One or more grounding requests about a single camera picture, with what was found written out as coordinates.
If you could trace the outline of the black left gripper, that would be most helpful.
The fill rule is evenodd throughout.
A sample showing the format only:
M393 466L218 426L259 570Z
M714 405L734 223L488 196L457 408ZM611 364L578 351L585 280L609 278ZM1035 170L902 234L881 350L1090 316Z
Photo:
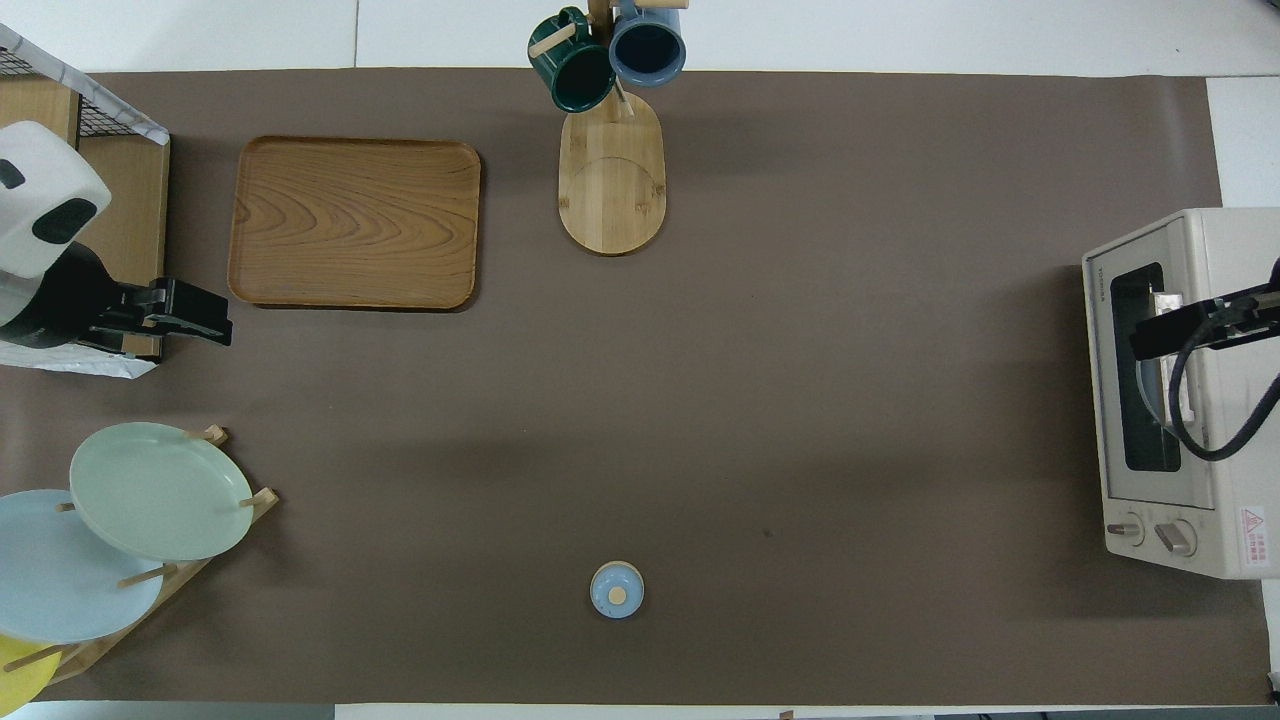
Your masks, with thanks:
M118 282L116 295L92 322L95 348L122 354L129 337L163 340L172 334L223 347L233 342L229 302L218 293L177 278L157 278L146 286Z

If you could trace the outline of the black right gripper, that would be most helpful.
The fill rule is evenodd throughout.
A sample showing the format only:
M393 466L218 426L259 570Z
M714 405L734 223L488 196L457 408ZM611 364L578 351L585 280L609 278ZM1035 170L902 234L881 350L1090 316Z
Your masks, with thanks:
M1132 355L1138 363L1193 348L1222 350L1277 337L1277 284L1258 284L1197 301L1134 325Z

